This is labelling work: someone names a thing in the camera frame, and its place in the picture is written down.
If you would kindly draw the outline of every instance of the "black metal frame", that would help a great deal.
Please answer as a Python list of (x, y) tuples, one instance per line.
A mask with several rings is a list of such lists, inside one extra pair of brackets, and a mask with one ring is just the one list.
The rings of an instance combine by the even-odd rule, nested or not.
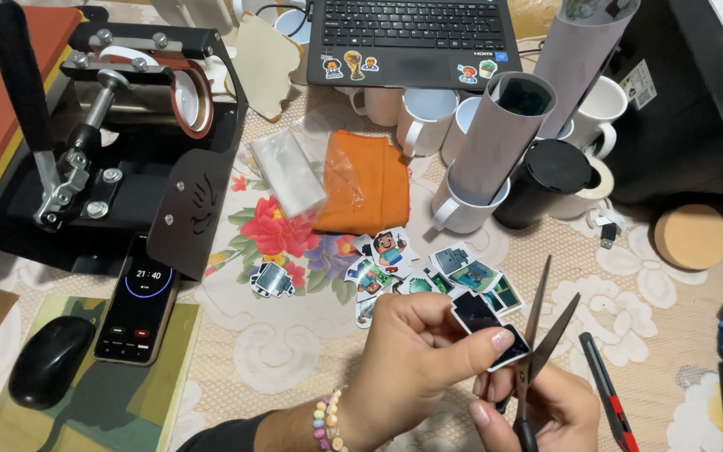
[[(88, 39), (103, 26), (81, 23), (69, 45), (91, 51)], [(241, 140), (248, 106), (244, 90), (216, 29), (127, 23), (107, 23), (107, 28), (114, 38), (152, 39), (164, 33), (170, 42), (182, 43), (187, 59), (219, 57), (233, 80), (236, 103), (215, 103), (213, 125), (203, 139), (192, 139), (174, 126), (105, 126), (120, 135), (92, 151), (95, 168), (74, 209), (106, 196), (112, 201), (108, 213), (99, 220), (81, 216), (56, 232), (44, 231), (32, 220), (43, 192), (35, 161), (14, 160), (13, 176), (0, 182), (0, 250), (69, 272), (115, 276), (133, 235), (149, 231), (147, 253), (199, 281)], [(58, 146), (56, 157), (63, 150)], [(115, 187), (103, 187), (106, 168), (123, 173)]]

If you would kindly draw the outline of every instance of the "laptop keyboard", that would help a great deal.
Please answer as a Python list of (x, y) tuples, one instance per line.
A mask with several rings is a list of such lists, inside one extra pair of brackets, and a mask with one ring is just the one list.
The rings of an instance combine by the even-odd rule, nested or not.
[(505, 49), (498, 5), (326, 0), (324, 46)]

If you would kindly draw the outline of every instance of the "black lid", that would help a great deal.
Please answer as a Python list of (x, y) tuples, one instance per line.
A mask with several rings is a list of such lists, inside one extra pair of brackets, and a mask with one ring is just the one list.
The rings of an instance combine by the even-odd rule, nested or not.
[(527, 151), (526, 169), (540, 185), (570, 195), (590, 182), (590, 164), (581, 150), (560, 140), (540, 140)]

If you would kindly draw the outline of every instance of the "mug handle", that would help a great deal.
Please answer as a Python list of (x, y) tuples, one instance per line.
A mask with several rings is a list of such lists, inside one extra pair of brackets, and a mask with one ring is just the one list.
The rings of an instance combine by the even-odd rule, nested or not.
[(431, 218), (431, 227), (438, 231), (445, 229), (445, 223), (448, 221), (448, 218), (450, 218), (451, 214), (458, 208), (459, 204), (454, 201), (453, 198), (448, 198), (443, 205), (439, 206), (437, 213)]
[(350, 106), (354, 108), (354, 111), (357, 115), (367, 116), (367, 106), (365, 105), (363, 107), (356, 107), (356, 101), (354, 100), (356, 99), (356, 95), (362, 91), (364, 91), (363, 87), (357, 87), (356, 89), (348, 93), (348, 98), (350, 98)]
[(601, 130), (602, 134), (604, 134), (604, 144), (602, 145), (602, 149), (593, 156), (599, 160), (604, 160), (604, 158), (612, 151), (612, 148), (615, 147), (615, 140), (618, 136), (615, 133), (615, 128), (609, 122), (599, 124), (598, 129)]
[(415, 144), (420, 132), (423, 130), (423, 123), (420, 121), (412, 121), (407, 132), (407, 137), (403, 140), (403, 155), (407, 157), (415, 157)]

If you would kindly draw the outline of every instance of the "scissors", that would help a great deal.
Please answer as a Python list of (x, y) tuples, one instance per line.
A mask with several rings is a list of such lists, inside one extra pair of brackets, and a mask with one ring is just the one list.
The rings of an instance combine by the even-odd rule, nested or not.
[[(551, 267), (551, 256), (549, 255), (546, 259), (546, 267), (543, 269), (543, 274), (540, 277), (540, 284), (537, 286), (537, 292), (534, 294), (534, 303), (532, 304), (532, 313), (528, 316), (528, 323), (526, 324), (526, 333), (524, 339), (531, 348), (532, 352), (526, 357), (518, 361), (517, 367), (517, 385), (513, 390), (513, 394), (517, 391), (517, 415), (515, 416), (515, 422), (513, 423), (513, 431), (517, 435), (518, 441), (520, 441), (520, 448), (523, 452), (537, 452), (537, 437), (534, 436), (532, 428), (528, 424), (528, 403), (526, 397), (528, 395), (528, 387), (532, 384), (534, 377), (540, 373), (543, 366), (549, 360), (549, 356), (557, 347), (557, 343), (560, 337), (565, 333), (568, 322), (574, 316), (576, 306), (579, 304), (580, 295), (577, 293), (574, 299), (568, 303), (568, 307), (562, 312), (560, 318), (551, 327), (549, 333), (540, 342), (537, 348), (534, 347), (534, 337), (537, 335), (537, 324), (540, 321), (540, 310), (543, 305), (543, 296), (546, 293), (546, 281), (549, 278), (549, 269)], [(509, 403), (509, 399), (512, 398), (510, 394), (504, 400), (496, 404), (496, 409), (499, 413), (504, 414)]]

